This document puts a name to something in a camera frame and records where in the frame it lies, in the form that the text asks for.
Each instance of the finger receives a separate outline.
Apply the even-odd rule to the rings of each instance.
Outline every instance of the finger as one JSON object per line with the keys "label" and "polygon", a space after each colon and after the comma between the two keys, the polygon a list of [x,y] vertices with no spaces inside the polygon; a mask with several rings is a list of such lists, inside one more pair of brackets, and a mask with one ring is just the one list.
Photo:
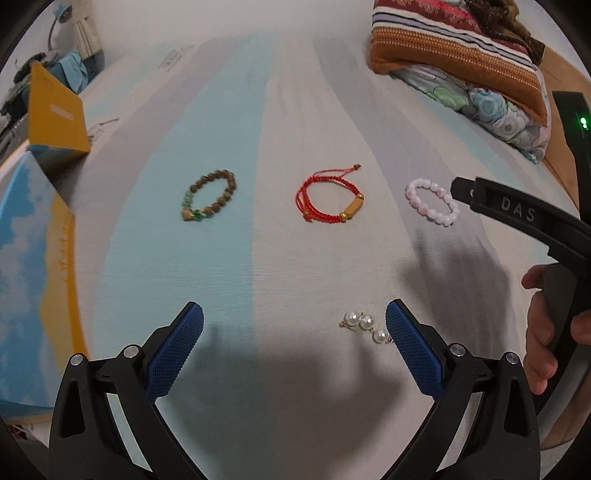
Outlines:
{"label": "finger", "polygon": [[554,376],[558,369],[558,360],[529,330],[525,334],[525,350],[530,373],[536,373],[544,380]]}
{"label": "finger", "polygon": [[591,345],[591,312],[577,315],[570,323],[570,333],[575,342]]}
{"label": "finger", "polygon": [[534,395],[541,395],[548,387],[548,381],[542,378],[534,369],[529,367],[529,363],[528,355],[526,355],[525,359],[523,360],[523,367],[525,370],[527,383]]}
{"label": "finger", "polygon": [[527,290],[531,288],[542,288],[542,272],[548,265],[535,265],[531,267],[523,278],[521,279],[521,285]]}
{"label": "finger", "polygon": [[550,320],[544,294],[540,291],[531,298],[530,309],[527,311],[527,329],[542,345],[549,345],[554,338],[554,322]]}

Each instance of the wooden bead bracelet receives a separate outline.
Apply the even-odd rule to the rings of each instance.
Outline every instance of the wooden bead bracelet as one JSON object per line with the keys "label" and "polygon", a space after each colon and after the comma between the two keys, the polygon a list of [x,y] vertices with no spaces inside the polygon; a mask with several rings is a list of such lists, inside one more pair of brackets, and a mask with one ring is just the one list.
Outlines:
{"label": "wooden bead bracelet", "polygon": [[[214,181],[217,179],[226,179],[228,181],[228,186],[226,190],[224,190],[223,195],[217,199],[217,201],[213,202],[211,205],[200,209],[200,210],[192,210],[191,204],[193,203],[193,195],[196,191],[198,191],[201,187],[203,187],[206,183],[210,181]],[[203,217],[211,217],[215,213],[218,213],[220,209],[227,204],[232,198],[232,193],[236,190],[236,179],[234,178],[234,174],[231,171],[227,170],[216,170],[207,175],[201,177],[198,181],[196,181],[193,185],[189,187],[187,193],[185,193],[185,198],[183,200],[183,209],[181,210],[181,217],[185,222],[190,220],[201,220]]]}

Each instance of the metal screw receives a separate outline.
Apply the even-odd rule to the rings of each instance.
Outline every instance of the metal screw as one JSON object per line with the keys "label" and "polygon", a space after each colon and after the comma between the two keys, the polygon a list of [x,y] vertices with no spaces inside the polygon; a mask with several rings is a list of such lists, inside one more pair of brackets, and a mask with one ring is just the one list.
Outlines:
{"label": "metal screw", "polygon": [[505,355],[505,358],[511,365],[517,365],[519,363],[519,356],[516,353],[509,352]]}
{"label": "metal screw", "polygon": [[450,348],[450,352],[455,356],[464,356],[466,355],[466,349],[463,345],[459,343],[454,343]]}
{"label": "metal screw", "polygon": [[82,354],[77,353],[75,355],[72,355],[72,358],[70,358],[70,363],[74,366],[76,365],[80,365],[82,363],[82,360],[84,360],[84,357],[82,356]]}
{"label": "metal screw", "polygon": [[137,345],[129,345],[125,347],[123,350],[123,356],[126,358],[133,358],[139,353],[139,348]]}

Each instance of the striped pillow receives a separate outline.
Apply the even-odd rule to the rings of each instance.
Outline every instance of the striped pillow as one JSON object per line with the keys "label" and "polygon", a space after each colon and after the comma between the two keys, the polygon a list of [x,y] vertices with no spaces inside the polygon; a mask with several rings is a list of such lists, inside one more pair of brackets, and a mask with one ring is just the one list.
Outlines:
{"label": "striped pillow", "polygon": [[519,44],[492,40],[472,15],[439,0],[376,0],[371,68],[391,73],[428,64],[495,90],[547,126],[541,75]]}

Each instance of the blue gripper pad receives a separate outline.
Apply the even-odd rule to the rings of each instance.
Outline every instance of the blue gripper pad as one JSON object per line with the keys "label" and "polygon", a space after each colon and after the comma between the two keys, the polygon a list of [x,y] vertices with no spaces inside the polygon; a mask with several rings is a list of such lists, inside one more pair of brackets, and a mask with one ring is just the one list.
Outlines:
{"label": "blue gripper pad", "polygon": [[418,389],[437,401],[443,395],[443,365],[420,333],[419,322],[398,302],[402,303],[394,300],[386,309],[386,328]]}
{"label": "blue gripper pad", "polygon": [[168,395],[191,350],[203,332],[203,310],[194,304],[185,312],[148,364],[145,390],[153,402]]}

